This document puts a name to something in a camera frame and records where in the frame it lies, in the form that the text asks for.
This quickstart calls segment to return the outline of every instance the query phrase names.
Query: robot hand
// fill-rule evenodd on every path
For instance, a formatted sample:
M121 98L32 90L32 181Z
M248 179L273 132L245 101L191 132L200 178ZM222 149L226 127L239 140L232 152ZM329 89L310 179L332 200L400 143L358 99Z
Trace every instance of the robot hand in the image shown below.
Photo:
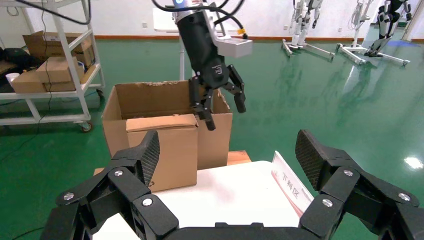
M385 23L388 23L392 20L392 15L391 14L385 14L383 19L384 19Z
M409 12L406 14L406 21L409 22L412 20L412 14Z

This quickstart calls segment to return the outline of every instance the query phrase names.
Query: shelf caster wheel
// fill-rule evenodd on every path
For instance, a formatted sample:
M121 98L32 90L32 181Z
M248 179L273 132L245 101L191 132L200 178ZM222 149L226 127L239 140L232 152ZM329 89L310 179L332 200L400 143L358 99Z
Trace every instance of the shelf caster wheel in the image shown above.
M105 97L105 95L103 94L103 91L102 91L102 90L100 90L100 89L96 89L95 91L97 92L97 95L98 95L98 97L99 97L99 98L101 98L101 99L102 99L102 98L104 98L104 97Z
M86 134L93 129L93 124L90 121L85 121L79 124L81 126L81 132Z

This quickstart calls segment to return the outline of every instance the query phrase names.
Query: robot leg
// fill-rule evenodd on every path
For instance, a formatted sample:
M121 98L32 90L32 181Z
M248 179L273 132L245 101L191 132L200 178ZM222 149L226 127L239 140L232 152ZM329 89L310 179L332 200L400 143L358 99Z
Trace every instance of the robot leg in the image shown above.
M296 25L295 25L295 29L294 29L294 35L293 38L291 39L291 43L289 45L290 48L293 49L298 49L298 42L299 42L299 37L301 34L301 30L302 30L302 24L303 24L303 19L301 18L301 16L299 16L296 20Z
M374 43L369 47L369 49L366 51L366 53L364 54L365 56L369 56L369 57L377 57L377 53L381 50L382 47L384 47L384 45L386 45L385 43L387 43L387 35L389 32L389 26L390 26L390 22L385 22L384 21L384 9L381 9L382 7L380 7L380 11L378 13L378 25L380 27L380 33L378 36L378 39L374 41Z
M308 12L305 17L305 25L303 26L303 30L299 37L299 42L297 43L298 47L303 47L306 44L305 39L306 35L308 35L309 26L311 25L311 13Z

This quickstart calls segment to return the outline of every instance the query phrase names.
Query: white cup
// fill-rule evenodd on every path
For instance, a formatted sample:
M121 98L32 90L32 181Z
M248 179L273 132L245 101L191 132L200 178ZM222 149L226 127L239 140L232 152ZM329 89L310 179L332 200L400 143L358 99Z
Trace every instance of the white cup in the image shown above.
M15 78L19 77L19 75L20 75L20 74L19 74L19 73L16 73L16 72L6 74L6 78L7 78L7 80L9 81L9 84L12 84L12 81L13 81Z

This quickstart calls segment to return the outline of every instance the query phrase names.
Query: humanoid robot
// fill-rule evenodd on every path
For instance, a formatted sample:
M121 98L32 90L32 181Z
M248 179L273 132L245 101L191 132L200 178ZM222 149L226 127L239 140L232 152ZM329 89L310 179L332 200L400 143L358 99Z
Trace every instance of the humanoid robot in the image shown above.
M295 23L294 35L289 45L292 49L303 48L306 35L308 34L309 26L311 24L311 10L314 10L314 21L312 28L317 25L318 18L320 17L321 4L323 0L296 0L293 1L294 13L291 19L291 26Z
M368 57L381 57L378 53L384 48L384 46L390 41L393 34L395 33L396 26L398 25L399 18L401 15L396 12L403 5L403 9L406 12L406 21L412 19L411 5L408 0L386 0L384 5L378 8L378 25L380 27L379 37L369 47L364 54Z

